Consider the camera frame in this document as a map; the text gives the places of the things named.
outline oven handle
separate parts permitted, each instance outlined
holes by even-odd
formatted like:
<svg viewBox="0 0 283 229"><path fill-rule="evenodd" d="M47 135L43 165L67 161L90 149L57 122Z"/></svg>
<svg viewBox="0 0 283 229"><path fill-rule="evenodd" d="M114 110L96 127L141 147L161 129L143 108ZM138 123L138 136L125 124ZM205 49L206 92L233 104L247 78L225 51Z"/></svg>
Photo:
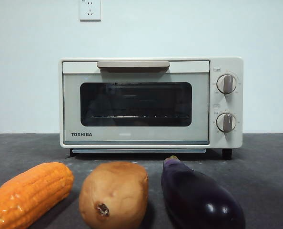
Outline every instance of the oven handle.
<svg viewBox="0 0 283 229"><path fill-rule="evenodd" d="M110 73L159 73L169 69L169 61L99 61L97 67Z"/></svg>

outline timer knob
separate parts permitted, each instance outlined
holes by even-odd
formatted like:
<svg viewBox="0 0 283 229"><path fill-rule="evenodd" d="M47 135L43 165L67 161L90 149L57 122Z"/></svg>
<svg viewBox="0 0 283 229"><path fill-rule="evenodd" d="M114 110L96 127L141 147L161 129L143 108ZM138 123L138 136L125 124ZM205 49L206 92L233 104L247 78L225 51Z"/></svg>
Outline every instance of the timer knob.
<svg viewBox="0 0 283 229"><path fill-rule="evenodd" d="M236 89L236 79L231 74L222 75L217 81L217 87L224 94L232 93Z"/></svg>
<svg viewBox="0 0 283 229"><path fill-rule="evenodd" d="M224 113L217 118L216 124L224 133L231 132L236 126L236 119L232 114Z"/></svg>

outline toshiba logo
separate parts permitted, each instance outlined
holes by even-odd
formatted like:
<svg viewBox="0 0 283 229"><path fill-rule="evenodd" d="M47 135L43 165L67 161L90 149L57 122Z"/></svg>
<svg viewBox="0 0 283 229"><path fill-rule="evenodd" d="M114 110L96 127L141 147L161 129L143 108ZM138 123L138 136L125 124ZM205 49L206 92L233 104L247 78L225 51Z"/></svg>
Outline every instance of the toshiba logo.
<svg viewBox="0 0 283 229"><path fill-rule="evenodd" d="M71 133L73 137L92 137L92 133Z"/></svg>

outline oven foot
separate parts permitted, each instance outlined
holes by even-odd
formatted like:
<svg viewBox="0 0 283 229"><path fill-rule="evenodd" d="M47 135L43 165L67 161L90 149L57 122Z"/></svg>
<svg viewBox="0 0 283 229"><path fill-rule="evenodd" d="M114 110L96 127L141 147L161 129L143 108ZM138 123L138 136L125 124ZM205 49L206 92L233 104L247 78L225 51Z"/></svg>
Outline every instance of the oven foot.
<svg viewBox="0 0 283 229"><path fill-rule="evenodd" d="M231 158L232 158L232 149L222 149L222 158L224 160L231 160Z"/></svg>
<svg viewBox="0 0 283 229"><path fill-rule="evenodd" d="M76 156L75 153L73 153L73 149L70 149L70 157Z"/></svg>

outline potato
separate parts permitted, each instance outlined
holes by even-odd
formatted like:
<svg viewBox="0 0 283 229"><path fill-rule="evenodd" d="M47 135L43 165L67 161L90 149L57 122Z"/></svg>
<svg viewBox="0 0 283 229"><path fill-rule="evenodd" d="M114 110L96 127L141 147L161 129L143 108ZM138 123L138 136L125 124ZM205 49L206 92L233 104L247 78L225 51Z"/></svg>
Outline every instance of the potato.
<svg viewBox="0 0 283 229"><path fill-rule="evenodd" d="M148 203L148 174L130 162L97 166L84 180L79 210L92 229L136 229Z"/></svg>

